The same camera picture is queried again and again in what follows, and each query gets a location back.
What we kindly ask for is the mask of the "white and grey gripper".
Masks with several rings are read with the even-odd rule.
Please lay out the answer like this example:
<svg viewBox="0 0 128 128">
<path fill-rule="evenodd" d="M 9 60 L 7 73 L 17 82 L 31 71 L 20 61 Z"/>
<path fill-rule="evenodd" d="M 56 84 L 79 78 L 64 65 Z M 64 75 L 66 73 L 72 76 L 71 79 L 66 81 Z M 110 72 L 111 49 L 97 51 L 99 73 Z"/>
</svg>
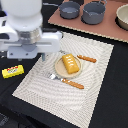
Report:
<svg viewBox="0 0 128 128">
<path fill-rule="evenodd" d="M 38 53 L 42 53 L 42 61 L 45 61 L 45 53 L 58 52 L 60 40 L 63 34 L 56 29 L 35 29 L 31 32 L 18 32 L 10 26 L 0 28 L 0 56 L 8 59 L 33 59 Z"/>
</svg>

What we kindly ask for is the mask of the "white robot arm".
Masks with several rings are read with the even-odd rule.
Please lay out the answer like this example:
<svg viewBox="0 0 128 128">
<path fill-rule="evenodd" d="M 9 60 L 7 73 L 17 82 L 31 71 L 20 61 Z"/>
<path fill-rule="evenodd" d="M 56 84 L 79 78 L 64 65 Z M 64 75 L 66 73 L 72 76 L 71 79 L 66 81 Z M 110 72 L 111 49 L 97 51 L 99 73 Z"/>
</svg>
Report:
<svg viewBox="0 0 128 128">
<path fill-rule="evenodd" d="M 32 59 L 38 53 L 58 52 L 63 34 L 54 29 L 42 30 L 42 0 L 0 0 L 0 57 Z"/>
</svg>

